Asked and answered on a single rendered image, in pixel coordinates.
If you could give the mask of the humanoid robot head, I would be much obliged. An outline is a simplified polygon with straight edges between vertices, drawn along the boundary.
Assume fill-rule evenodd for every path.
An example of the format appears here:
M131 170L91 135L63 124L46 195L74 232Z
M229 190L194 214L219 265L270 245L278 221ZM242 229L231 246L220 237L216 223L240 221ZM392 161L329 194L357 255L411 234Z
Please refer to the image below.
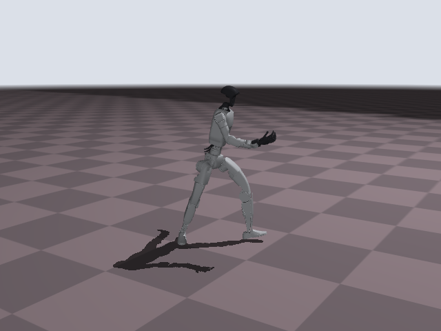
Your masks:
M221 90L221 93L226 94L226 97L229 98L229 102L224 102L222 104L222 106L219 107L218 109L228 108L226 111L230 112L229 107L230 106L231 107L234 106L235 98L236 98L236 95L239 94L239 91L235 87L233 87L233 86L225 86Z

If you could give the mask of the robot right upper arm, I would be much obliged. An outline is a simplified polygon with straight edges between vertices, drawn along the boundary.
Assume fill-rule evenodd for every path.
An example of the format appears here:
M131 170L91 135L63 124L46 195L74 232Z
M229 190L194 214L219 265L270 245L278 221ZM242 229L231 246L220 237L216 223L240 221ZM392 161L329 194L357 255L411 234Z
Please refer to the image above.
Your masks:
M222 133L222 136L223 136L225 142L227 144L229 144L227 142L227 138L228 137L234 137L234 136L229 135L229 128L228 128L227 123L226 123L225 115L222 112L218 112L218 113L215 114L214 120L215 120L216 124L218 125L218 127L220 128L220 131ZM229 144L229 145L231 145L231 144Z

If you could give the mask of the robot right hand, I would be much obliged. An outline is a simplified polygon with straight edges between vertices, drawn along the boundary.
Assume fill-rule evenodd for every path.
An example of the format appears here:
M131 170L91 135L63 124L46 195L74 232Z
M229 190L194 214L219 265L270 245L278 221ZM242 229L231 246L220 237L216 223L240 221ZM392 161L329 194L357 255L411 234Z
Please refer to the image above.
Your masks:
M276 140L276 133L273 131L268 137L266 137L267 134L268 134L268 131L266 132L264 137L260 138L260 140L259 139L253 140L252 144L257 143L258 147L260 147L260 145L267 145L269 143L273 143Z

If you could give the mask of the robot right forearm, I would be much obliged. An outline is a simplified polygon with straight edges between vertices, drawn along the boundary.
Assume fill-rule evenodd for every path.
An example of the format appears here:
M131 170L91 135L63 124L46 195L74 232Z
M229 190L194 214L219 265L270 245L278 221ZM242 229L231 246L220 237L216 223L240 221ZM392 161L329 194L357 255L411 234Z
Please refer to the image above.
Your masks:
M252 140L253 141L253 140ZM227 142L233 146L236 146L237 148L242 147L242 148L257 148L258 144L252 144L252 141L250 140L243 140L243 139L236 139L234 137L228 137L227 138Z

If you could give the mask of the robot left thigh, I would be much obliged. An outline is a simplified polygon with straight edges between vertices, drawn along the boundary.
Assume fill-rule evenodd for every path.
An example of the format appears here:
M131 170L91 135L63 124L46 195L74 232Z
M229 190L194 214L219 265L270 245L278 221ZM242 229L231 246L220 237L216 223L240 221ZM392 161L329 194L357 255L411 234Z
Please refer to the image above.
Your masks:
M228 171L229 177L239 185L242 190L239 194L239 199L247 202L251 198L251 190L249 183L243 174L242 170L228 157L223 158L222 166L218 168L221 172Z

